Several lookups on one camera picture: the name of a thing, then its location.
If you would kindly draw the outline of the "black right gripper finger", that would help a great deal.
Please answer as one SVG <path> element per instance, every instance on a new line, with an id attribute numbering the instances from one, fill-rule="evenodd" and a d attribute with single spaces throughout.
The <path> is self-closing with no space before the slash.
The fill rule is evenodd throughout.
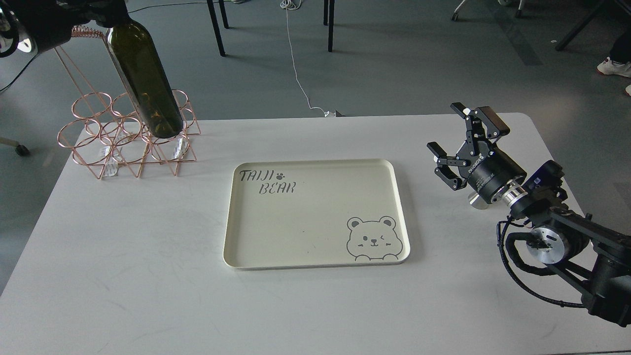
<path id="1" fill-rule="evenodd" d="M 435 174 L 440 177 L 453 191 L 466 187 L 466 177 L 462 178 L 453 172 L 451 167 L 465 168 L 471 166 L 471 160 L 460 159 L 459 157 L 448 156 L 444 149 L 437 142 L 429 142 L 427 148 L 436 158 L 437 167 Z"/>
<path id="2" fill-rule="evenodd" d="M 496 148 L 496 141 L 492 140 L 499 140 L 511 132 L 489 106 L 469 109 L 462 103 L 451 103 L 451 108 L 465 121 L 465 153 L 491 153 Z"/>

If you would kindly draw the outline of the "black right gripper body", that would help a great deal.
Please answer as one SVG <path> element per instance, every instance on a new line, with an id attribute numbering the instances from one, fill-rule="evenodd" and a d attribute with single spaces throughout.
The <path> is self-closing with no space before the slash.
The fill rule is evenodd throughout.
<path id="1" fill-rule="evenodd" d="M 492 153 L 473 157 L 465 146 L 460 148 L 460 159 L 469 160 L 471 166 L 460 169 L 463 185 L 469 185 L 487 204 L 510 180 L 523 183 L 527 173 L 499 148 Z"/>

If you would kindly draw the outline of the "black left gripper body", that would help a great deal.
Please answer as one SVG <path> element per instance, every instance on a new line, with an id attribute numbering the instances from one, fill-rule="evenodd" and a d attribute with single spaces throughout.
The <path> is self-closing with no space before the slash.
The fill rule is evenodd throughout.
<path id="1" fill-rule="evenodd" d="M 92 20 L 106 28 L 131 21 L 124 0 L 61 0 L 59 6 L 62 18 L 67 23 L 62 42 L 70 40 L 73 27 Z"/>

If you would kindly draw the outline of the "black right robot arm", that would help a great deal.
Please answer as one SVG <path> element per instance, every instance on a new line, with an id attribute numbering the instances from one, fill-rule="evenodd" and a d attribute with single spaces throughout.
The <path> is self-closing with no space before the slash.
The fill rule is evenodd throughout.
<path id="1" fill-rule="evenodd" d="M 584 308 L 619 326 L 631 321 L 630 237 L 581 216 L 565 204 L 562 167 L 548 160 L 527 177 L 500 150 L 497 141 L 509 134 L 490 107 L 466 108 L 452 103 L 466 123 L 466 139 L 455 156 L 436 142 L 427 147 L 437 166 L 435 174 L 451 189 L 471 186 L 470 205 L 486 209 L 502 201 L 510 210 L 496 225 L 502 263 L 513 281 L 531 295 L 560 307 Z M 580 303 L 541 296 L 527 287 L 511 268 L 535 276 L 560 276 L 581 293 Z"/>

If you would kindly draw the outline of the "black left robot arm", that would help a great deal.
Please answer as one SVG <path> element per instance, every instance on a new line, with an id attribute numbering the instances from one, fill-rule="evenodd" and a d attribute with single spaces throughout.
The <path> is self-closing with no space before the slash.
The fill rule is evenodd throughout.
<path id="1" fill-rule="evenodd" d="M 112 28 L 129 19 L 123 0 L 3 0 L 1 56 L 11 56 L 25 40 L 36 54 L 52 49 L 90 21 Z"/>

